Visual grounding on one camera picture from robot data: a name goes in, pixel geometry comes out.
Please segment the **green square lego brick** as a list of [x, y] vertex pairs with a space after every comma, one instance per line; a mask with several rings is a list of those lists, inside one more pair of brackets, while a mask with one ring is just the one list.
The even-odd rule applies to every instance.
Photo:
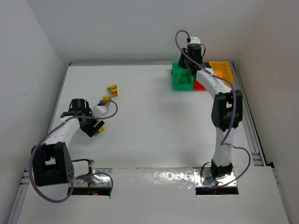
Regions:
[[184, 84], [184, 83], [185, 83], [185, 79], [184, 79], [183, 77], [181, 77], [181, 78], [179, 79], [179, 83], [180, 83], [180, 84]]

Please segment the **red green flower lego stack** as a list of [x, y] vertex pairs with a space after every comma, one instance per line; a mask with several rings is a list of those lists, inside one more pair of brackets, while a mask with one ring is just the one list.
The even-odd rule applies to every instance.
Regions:
[[109, 104], [110, 104], [110, 101], [107, 101], [107, 100], [101, 100], [99, 103], [98, 103], [98, 105], [102, 105], [102, 106], [109, 106]]

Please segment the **yellow long lego brick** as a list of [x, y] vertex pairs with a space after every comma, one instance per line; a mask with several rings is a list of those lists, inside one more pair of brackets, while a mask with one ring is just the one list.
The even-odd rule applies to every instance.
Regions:
[[101, 133], [101, 132], [103, 132], [104, 130], [105, 130], [104, 127], [101, 127], [101, 128], [98, 130], [98, 132]]

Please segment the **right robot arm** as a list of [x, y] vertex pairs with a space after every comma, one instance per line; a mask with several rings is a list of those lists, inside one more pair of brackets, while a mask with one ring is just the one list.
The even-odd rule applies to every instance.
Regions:
[[211, 119], [216, 128], [216, 143], [210, 173], [214, 180], [229, 175], [233, 169], [233, 137], [243, 117], [242, 93], [235, 90], [230, 81], [217, 76], [212, 67], [202, 61], [199, 43], [190, 43], [182, 49], [179, 66], [188, 69], [214, 100]]

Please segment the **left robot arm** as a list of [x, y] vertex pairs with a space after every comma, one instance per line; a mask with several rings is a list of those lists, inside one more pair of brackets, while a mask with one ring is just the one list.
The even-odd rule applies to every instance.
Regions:
[[84, 99], [72, 99], [69, 110], [60, 116], [61, 128], [50, 135], [37, 148], [33, 158], [33, 175], [38, 187], [70, 183], [75, 177], [74, 165], [68, 145], [74, 134], [82, 130], [93, 137], [104, 125], [102, 117], [108, 112], [108, 103], [100, 102], [93, 108]]

